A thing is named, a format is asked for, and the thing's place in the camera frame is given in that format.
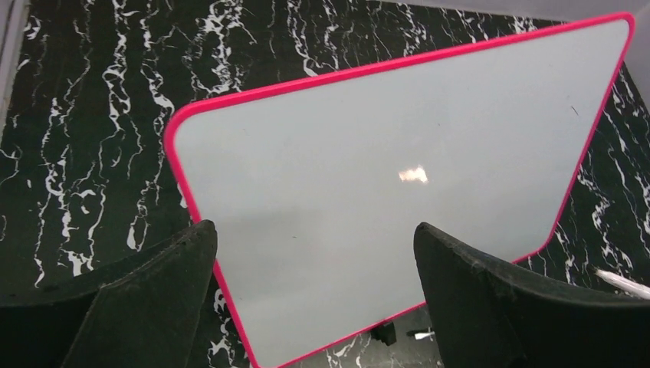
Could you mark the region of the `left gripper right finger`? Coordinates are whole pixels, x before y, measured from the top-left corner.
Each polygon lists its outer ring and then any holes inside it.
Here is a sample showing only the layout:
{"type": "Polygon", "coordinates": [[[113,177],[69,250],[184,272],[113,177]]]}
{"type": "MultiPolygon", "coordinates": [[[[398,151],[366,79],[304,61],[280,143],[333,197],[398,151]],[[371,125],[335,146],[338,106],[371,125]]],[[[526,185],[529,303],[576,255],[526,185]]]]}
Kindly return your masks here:
{"type": "Polygon", "coordinates": [[[503,261],[422,223],[415,261],[446,367],[647,367],[649,303],[503,261]]]}

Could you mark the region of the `pink framed whiteboard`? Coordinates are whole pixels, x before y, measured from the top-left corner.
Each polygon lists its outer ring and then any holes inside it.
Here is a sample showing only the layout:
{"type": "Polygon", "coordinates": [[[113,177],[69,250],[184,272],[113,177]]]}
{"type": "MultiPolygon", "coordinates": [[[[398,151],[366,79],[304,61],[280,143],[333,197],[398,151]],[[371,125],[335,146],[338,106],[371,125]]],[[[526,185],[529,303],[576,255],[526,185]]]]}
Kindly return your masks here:
{"type": "Polygon", "coordinates": [[[506,261],[550,241],[635,32],[628,12],[188,104],[164,149],[253,367],[425,298],[422,222],[506,261]]]}

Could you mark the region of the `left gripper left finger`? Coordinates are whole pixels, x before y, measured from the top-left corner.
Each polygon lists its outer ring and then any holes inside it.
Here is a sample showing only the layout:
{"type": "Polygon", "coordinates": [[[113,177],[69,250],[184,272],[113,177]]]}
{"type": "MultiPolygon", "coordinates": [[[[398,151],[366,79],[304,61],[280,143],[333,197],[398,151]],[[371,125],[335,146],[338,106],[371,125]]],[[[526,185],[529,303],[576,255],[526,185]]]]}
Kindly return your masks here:
{"type": "Polygon", "coordinates": [[[218,249],[203,220],[70,280],[1,295],[3,367],[184,367],[218,249]]]}

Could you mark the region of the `white marker pen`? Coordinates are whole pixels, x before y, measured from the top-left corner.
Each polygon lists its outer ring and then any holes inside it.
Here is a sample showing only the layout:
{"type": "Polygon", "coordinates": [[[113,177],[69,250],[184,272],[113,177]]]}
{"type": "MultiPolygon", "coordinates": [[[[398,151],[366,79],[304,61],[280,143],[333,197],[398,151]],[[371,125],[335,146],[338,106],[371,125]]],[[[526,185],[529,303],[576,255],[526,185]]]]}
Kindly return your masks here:
{"type": "Polygon", "coordinates": [[[604,282],[611,284],[612,286],[621,289],[631,295],[639,297],[641,299],[649,299],[649,286],[637,283],[628,278],[615,274],[611,271],[604,271],[602,269],[596,268],[594,271],[595,275],[604,280],[604,282]]]}

